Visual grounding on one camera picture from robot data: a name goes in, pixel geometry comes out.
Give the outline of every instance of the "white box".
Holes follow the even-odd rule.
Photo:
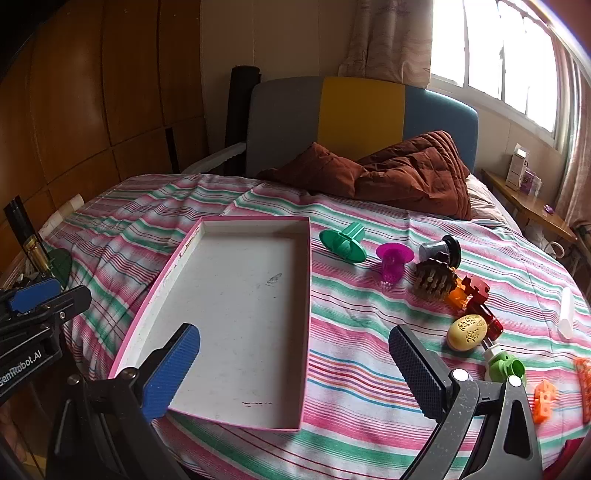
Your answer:
[[[523,179],[523,174],[525,173],[525,169],[528,167],[528,157],[530,156],[529,152],[521,147],[521,145],[517,144],[515,146],[515,151],[511,156],[511,165],[509,165],[509,173],[507,174],[507,180],[505,181],[505,185],[513,190],[519,190],[521,186],[521,180]]]

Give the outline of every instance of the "purple plastic toy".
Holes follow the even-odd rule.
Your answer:
[[[404,264],[414,259],[412,249],[404,244],[380,245],[375,254],[382,261],[382,279],[387,284],[395,284],[404,275]]]

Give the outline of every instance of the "lime green toy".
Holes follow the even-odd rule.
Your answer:
[[[527,384],[525,365],[515,355],[508,354],[500,347],[498,349],[491,348],[485,351],[485,360],[488,363],[485,380],[490,378],[493,382],[504,382],[510,375],[516,375],[524,386]]]
[[[368,257],[367,252],[359,243],[364,236],[363,225],[353,222],[341,232],[330,229],[322,230],[320,241],[328,250],[343,260],[349,263],[361,263]]]

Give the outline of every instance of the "brown pillow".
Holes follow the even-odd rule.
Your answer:
[[[330,171],[331,181],[326,181],[323,171]],[[296,188],[302,188],[302,185],[305,185],[306,190],[353,198],[355,179],[363,171],[364,168],[353,160],[339,157],[322,145],[313,142],[284,167],[263,170],[257,178],[278,181]]]

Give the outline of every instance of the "red plastic toy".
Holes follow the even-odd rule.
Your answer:
[[[468,273],[461,283],[458,281],[457,287],[449,293],[446,300],[448,304],[460,311],[482,316],[488,326],[486,336],[495,341],[503,333],[503,325],[484,305],[490,290],[491,288],[484,280]]]

